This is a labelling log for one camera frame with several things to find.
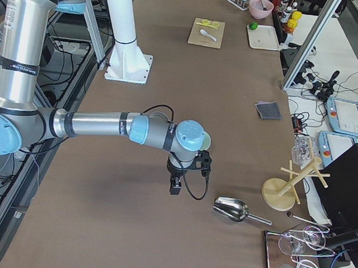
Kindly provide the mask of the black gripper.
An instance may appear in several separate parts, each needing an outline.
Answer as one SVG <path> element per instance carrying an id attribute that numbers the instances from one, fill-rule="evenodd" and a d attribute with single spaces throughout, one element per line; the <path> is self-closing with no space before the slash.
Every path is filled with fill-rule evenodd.
<path id="1" fill-rule="evenodd" d="M 182 162 L 175 153 L 170 153 L 166 165 L 170 173 L 170 195 L 178 195 L 182 189 L 181 179 L 194 167 L 194 161 Z"/>

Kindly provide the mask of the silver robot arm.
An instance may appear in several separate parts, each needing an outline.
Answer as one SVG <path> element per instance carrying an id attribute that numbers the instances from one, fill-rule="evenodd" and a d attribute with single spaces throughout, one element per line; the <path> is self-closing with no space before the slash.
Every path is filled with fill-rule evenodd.
<path id="1" fill-rule="evenodd" d="M 209 177 L 211 158 L 203 146 L 208 134 L 194 120 L 175 124 L 161 112 L 78 113 L 35 105 L 34 91 L 52 10 L 82 14 L 86 0 L 7 0 L 0 47 L 0 155 L 52 138 L 124 136 L 169 153 L 166 166 L 173 195 L 187 186 L 188 171 Z"/>

